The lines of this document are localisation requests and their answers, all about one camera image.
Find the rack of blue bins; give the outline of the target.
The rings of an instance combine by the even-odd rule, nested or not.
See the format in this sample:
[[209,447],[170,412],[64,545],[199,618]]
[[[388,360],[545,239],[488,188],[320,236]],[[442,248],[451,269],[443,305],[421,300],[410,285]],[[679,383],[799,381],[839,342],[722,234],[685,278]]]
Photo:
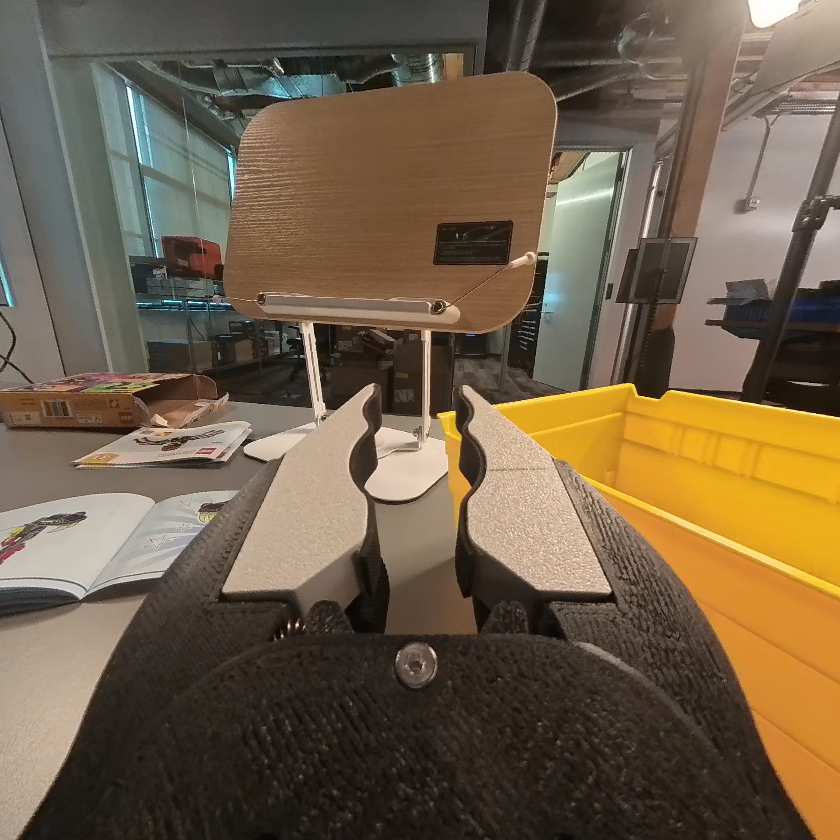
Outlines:
[[[723,307],[722,319],[726,322],[758,324],[769,318],[774,291],[774,282],[760,278],[728,281],[726,294],[709,299],[707,305]],[[789,322],[838,324],[839,280],[821,281],[816,288],[799,288]]]

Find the black light stand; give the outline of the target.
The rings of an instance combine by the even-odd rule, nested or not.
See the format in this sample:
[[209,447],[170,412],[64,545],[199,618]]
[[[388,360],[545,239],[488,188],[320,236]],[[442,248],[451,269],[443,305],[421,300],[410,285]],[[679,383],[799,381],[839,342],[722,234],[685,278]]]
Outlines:
[[770,371],[781,346],[816,233],[824,225],[829,212],[838,208],[838,196],[830,193],[838,157],[839,106],[836,105],[808,192],[792,226],[791,242],[784,258],[762,338],[742,385],[741,399],[744,402],[761,403],[763,400]]

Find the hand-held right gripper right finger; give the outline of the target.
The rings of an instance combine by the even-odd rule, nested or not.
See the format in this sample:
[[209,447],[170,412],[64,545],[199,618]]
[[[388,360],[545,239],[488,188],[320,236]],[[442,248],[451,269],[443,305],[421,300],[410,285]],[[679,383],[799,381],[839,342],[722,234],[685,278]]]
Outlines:
[[550,453],[471,386],[455,398],[459,504],[455,567],[483,629],[501,604],[518,604],[528,631],[550,604],[615,603],[597,537]]

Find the metal storage shelf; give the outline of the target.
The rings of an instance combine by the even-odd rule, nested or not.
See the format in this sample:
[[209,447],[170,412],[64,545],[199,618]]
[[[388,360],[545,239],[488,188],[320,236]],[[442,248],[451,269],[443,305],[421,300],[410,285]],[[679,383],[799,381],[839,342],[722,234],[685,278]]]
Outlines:
[[215,280],[176,276],[162,259],[130,257],[136,308],[152,372],[204,373],[222,364],[217,337],[228,333],[230,304]]

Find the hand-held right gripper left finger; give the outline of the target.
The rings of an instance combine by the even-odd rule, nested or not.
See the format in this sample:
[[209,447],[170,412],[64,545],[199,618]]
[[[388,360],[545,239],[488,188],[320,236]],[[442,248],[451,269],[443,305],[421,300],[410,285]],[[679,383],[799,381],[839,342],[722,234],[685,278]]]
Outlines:
[[363,633],[385,631],[390,583],[375,504],[382,390],[366,385],[278,461],[227,579],[230,602],[284,602],[301,618],[336,602]]

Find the black wall-mounted screen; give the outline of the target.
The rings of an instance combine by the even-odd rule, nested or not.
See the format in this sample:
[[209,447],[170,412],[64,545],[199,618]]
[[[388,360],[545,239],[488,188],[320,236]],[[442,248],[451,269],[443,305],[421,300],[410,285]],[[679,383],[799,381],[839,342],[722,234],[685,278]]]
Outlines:
[[696,237],[641,239],[627,253],[616,302],[680,304],[696,248]]

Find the wooden book stand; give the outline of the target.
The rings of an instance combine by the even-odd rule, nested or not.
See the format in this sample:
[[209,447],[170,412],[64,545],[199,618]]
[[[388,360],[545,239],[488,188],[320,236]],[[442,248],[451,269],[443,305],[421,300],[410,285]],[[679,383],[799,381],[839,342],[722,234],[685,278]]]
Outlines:
[[557,104],[526,71],[263,108],[238,147],[225,298],[299,324],[314,420],[252,458],[312,442],[326,415],[315,324],[419,331],[421,420],[376,435],[376,501],[426,494],[448,471],[430,437],[433,333],[489,333],[527,304]]

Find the open cardboard box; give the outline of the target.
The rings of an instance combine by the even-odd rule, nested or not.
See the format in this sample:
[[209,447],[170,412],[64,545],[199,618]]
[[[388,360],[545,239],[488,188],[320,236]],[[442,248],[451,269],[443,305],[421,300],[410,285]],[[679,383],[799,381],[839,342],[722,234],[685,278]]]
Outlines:
[[12,427],[181,428],[223,406],[228,394],[199,374],[85,373],[1,391]]

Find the studio light panel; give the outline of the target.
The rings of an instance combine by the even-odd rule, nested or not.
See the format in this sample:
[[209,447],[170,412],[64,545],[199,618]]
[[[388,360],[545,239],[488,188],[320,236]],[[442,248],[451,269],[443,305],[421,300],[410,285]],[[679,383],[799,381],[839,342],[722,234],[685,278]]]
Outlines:
[[809,8],[813,1],[746,1],[750,23],[756,29],[771,28],[781,21]]

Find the yellow plastic bin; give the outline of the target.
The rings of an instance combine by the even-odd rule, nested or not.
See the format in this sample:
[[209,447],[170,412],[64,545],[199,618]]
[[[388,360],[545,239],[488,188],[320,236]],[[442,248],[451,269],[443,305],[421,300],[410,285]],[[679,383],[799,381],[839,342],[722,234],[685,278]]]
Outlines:
[[515,836],[838,838],[838,420],[610,386],[496,406],[558,463],[614,604],[550,604],[477,760]]

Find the closed instruction booklet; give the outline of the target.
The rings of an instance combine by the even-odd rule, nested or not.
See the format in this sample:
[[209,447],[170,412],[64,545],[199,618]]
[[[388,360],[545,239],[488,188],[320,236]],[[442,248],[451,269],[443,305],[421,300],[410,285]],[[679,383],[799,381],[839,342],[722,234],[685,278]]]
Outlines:
[[244,421],[204,427],[144,427],[71,462],[77,469],[221,466],[253,429]]

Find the open instruction booklet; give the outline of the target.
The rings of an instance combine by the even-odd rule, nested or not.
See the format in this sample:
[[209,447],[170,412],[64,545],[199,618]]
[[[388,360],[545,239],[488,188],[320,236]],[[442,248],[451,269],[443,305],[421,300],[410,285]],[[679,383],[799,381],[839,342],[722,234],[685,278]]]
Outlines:
[[154,501],[103,493],[3,511],[1,614],[159,579],[236,494],[195,491]]

